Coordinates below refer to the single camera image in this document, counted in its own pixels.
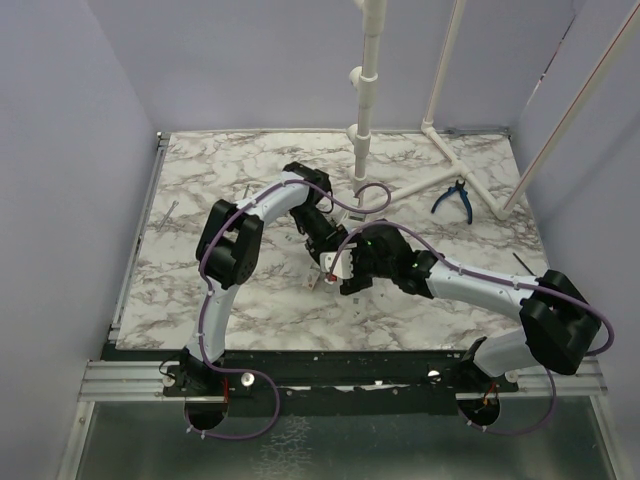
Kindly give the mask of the white staple box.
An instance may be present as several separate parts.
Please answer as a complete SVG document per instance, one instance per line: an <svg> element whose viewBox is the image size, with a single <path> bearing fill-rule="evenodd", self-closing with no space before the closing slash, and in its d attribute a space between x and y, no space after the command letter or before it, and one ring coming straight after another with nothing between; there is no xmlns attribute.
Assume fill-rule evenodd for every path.
<svg viewBox="0 0 640 480"><path fill-rule="evenodd" d="M308 290L313 290L321 277L317 270L310 269L303 275L302 286Z"/></svg>

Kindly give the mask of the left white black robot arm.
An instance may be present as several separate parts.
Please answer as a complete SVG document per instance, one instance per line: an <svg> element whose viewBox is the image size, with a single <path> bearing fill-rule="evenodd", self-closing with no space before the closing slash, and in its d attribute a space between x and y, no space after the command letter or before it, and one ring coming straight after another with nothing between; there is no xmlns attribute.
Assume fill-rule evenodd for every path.
<svg viewBox="0 0 640 480"><path fill-rule="evenodd" d="M219 200L212 206L196 248L198 272L206 293L194 333L179 357L178 375L174 378L178 388L192 387L206 395L226 386L233 376L244 375L272 388L276 386L266 373L219 363L225 353L229 317L241 285L258 264L263 232L275 220L292 216L317 265L322 264L323 254L338 250L347 231L318 208L323 199L334 199L329 175L291 162L277 181L253 196L239 203Z"/></svg>

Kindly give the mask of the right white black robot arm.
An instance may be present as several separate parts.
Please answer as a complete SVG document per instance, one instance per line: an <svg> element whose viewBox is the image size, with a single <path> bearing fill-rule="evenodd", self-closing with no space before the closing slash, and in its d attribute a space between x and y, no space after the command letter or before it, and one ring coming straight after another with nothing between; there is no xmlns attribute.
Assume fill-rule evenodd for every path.
<svg viewBox="0 0 640 480"><path fill-rule="evenodd" d="M345 294L389 279L409 295L459 301L516 320L518 329L475 341L459 367L461 383L481 391L508 371L541 365L576 373L603 321L562 273L515 276L473 269L429 245L413 249L407 228L389 221L363 225L324 253L320 265Z"/></svg>

